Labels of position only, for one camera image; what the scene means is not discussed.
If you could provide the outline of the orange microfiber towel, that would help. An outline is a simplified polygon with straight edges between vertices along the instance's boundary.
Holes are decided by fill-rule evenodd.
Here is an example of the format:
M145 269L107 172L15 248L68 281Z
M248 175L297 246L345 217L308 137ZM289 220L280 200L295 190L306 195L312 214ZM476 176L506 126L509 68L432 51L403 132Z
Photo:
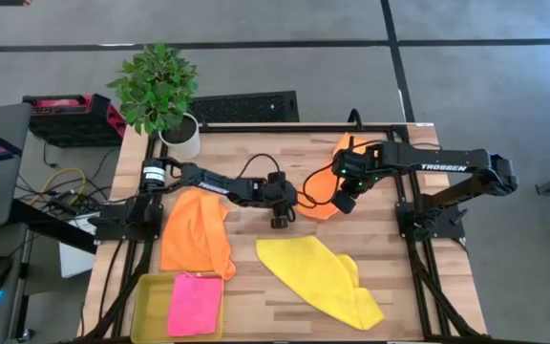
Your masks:
M237 269L224 225L227 215L215 193L197 188L180 193L161 237L159 269L213 271L230 280Z
M368 139L357 137L351 133L345 133L332 148L328 158L325 160L323 166L332 162L334 155L341 149L349 147L349 141L353 140L356 153L364 153L365 146L358 147L358 144L365 143ZM330 168L318 172L309 179L305 189L302 189L302 184L297 186L299 192L303 192L303 195L298 195L299 204L295 206L295 211L303 216L319 221L327 221L333 215L340 212L332 203L314 205L311 203L306 194L312 197L315 201L325 202L329 200L334 192L334 187L339 186L341 183L336 181L336 176L331 172Z

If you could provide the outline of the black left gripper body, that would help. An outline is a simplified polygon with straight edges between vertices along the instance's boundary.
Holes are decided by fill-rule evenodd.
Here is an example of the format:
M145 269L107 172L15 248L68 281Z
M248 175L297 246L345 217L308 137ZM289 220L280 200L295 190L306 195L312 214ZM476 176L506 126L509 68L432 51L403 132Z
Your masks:
M264 198L274 213L287 213L290 207L298 204L297 190L287 180L268 183Z

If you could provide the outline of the red and black toolbox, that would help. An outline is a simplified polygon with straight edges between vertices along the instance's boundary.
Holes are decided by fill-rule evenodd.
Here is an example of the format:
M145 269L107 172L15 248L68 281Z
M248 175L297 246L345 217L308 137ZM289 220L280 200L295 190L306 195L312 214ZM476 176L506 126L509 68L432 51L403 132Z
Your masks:
M23 96L32 107L30 131L49 145L60 148L120 146L126 122L99 94Z

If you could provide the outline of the pink microfiber towel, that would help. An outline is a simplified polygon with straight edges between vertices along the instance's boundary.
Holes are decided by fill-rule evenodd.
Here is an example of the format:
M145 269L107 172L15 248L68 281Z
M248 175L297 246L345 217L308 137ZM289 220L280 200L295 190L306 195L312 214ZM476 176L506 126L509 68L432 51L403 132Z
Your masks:
M166 331L170 336L212 334L222 301L220 276L179 274L174 280Z

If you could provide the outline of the green leafy plant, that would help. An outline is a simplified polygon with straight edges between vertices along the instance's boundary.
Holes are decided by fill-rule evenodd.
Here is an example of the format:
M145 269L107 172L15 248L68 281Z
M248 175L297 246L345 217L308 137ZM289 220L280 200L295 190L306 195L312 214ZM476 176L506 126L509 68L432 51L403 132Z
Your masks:
M198 91L197 66L180 50L159 42L146 45L106 86L121 101L119 112L138 133L181 127L183 114Z

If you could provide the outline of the white box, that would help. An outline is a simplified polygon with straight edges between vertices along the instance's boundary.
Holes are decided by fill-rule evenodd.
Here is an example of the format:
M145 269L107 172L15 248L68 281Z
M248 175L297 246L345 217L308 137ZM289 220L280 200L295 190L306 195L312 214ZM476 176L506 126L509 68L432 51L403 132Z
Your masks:
M95 234L95 226L88 220L96 216L96 213L77 216L68 221L69 225L75 226L92 235ZM60 273L62 278L71 278L93 268L95 255L81 249L59 243Z

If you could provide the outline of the black aluminium table frame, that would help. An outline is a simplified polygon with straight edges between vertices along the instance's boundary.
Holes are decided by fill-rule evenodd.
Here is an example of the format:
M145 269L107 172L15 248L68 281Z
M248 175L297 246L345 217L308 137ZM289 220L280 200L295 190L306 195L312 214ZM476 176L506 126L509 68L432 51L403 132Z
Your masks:
M193 159L204 168L235 176L246 160L256 153L273 156L294 184L325 166L337 141L346 132L365 140L405 139L418 148L435 149L434 125L352 123L247 123L209 124L200 134L201 153ZM148 140L134 130L122 143L111 197L132 196L138 187L141 161ZM413 275L408 246L399 235L394 206L410 201L419 191L435 193L449 186L445 173L417 172L416 177L387 178L361 197L350 215L336 214L325 222L302 214L287 229L271 229L270 211L229 206L225 227L232 246L236 275L223 283L223 330L225 342L302 341L421 341L426 333L458 333L450 318L435 301L428 287ZM261 238L316 235L335 253L346 253L359 267L361 286L375 298L386 319L367 331L359 331L320 312L290 290L260 261L255 243ZM455 310L479 333L486 333L469 258L460 244L438 234L416 249L434 281ZM85 335L96 328L101 295L116 242L102 243L95 256L84 305ZM132 344L132 330L138 289L128 297L119 333L113 327L101 339L79 340L80 344Z

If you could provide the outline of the black mesh crate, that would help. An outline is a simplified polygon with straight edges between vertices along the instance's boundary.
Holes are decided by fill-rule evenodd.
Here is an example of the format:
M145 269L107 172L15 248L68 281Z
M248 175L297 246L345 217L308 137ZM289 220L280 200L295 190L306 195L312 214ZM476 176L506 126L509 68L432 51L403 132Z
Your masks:
M199 122L299 122L295 91L196 97L189 113Z

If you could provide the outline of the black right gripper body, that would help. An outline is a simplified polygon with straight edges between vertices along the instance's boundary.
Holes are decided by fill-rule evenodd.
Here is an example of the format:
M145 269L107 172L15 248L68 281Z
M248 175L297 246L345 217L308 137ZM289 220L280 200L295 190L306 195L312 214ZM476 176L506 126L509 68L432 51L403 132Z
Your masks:
M339 179L343 192L366 192L381 180L374 150L356 153L341 149L332 162L331 171Z

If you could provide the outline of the yellow microfiber towel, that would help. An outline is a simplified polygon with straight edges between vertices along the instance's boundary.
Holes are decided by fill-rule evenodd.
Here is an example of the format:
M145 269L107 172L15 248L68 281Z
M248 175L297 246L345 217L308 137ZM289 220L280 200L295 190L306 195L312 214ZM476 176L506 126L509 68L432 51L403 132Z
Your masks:
M314 236L260 239L259 260L313 308L360 331L385 320L371 292L360 286L359 269Z

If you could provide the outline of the yellow plastic tray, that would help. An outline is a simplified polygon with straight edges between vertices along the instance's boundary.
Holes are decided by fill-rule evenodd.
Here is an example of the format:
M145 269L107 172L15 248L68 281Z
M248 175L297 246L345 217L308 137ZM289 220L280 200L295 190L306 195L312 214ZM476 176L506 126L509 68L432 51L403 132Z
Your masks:
M172 336L167 332L167 319L176 278L184 271L150 273L137 282L137 299L130 338L133 344L178 344L220 341L223 334L223 296L219 305L217 326L213 333Z

